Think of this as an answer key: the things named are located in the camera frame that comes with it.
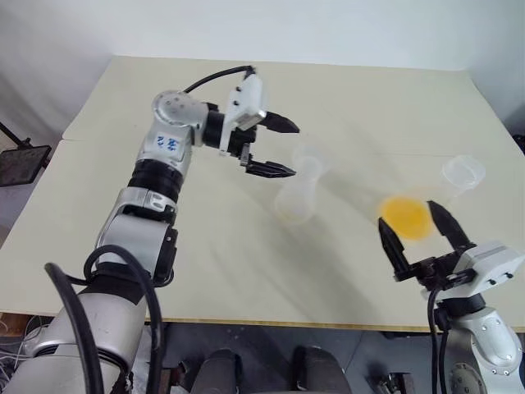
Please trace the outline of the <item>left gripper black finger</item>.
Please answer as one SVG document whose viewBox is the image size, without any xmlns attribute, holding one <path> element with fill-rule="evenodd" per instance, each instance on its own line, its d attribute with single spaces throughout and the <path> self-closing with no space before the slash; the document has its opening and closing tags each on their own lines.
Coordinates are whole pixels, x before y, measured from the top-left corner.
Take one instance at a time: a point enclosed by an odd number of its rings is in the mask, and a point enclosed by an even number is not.
<svg viewBox="0 0 525 394">
<path fill-rule="evenodd" d="M 266 116 L 261 120 L 261 125 L 270 131 L 283 134 L 297 134 L 300 132 L 299 127 L 287 117 L 274 112 L 266 112 Z"/>
<path fill-rule="evenodd" d="M 266 161 L 265 163 L 250 159 L 245 166 L 245 172 L 250 175 L 265 178 L 287 178 L 294 176 L 296 171 L 280 163 Z"/>
</svg>

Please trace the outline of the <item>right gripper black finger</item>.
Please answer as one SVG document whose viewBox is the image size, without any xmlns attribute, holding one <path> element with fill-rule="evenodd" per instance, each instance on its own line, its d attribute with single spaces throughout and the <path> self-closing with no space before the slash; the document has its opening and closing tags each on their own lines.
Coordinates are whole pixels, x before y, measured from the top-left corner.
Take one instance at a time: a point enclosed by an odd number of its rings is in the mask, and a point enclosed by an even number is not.
<svg viewBox="0 0 525 394">
<path fill-rule="evenodd" d="M 447 239 L 454 251 L 463 253 L 476 246 L 447 208 L 433 200 L 428 200 L 427 205 L 438 232 Z"/>
<path fill-rule="evenodd" d="M 409 277 L 409 262 L 404 256 L 404 247 L 398 236 L 383 218 L 378 218 L 381 245 L 394 269 L 395 280 L 401 282 Z"/>
</svg>

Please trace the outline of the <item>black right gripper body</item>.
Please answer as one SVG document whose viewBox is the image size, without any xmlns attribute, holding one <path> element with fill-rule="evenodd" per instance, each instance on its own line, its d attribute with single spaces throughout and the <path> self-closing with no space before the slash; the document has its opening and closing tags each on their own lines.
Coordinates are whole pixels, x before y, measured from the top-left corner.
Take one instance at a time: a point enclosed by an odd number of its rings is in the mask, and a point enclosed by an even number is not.
<svg viewBox="0 0 525 394">
<path fill-rule="evenodd" d="M 472 268 L 460 269 L 454 272 L 459 262 L 460 254 L 448 253 L 440 257 L 430 257 L 416 263 L 409 263 L 401 253 L 394 257 L 395 280 L 402 282 L 415 277 L 421 286 L 428 291 L 449 290 L 450 288 L 470 283 L 476 276 Z"/>
</svg>

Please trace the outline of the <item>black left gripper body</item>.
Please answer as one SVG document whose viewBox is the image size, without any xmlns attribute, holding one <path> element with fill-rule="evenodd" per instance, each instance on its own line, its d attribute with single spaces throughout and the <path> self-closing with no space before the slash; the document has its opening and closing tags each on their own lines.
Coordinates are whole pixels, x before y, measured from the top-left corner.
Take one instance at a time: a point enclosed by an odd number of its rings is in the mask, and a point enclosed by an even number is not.
<svg viewBox="0 0 525 394">
<path fill-rule="evenodd" d="M 236 128 L 231 132 L 228 144 L 228 153 L 230 156 L 237 158 L 240 165 L 247 167 L 251 159 L 250 147 L 256 141 L 257 127 L 252 126 L 247 130 Z"/>
</svg>

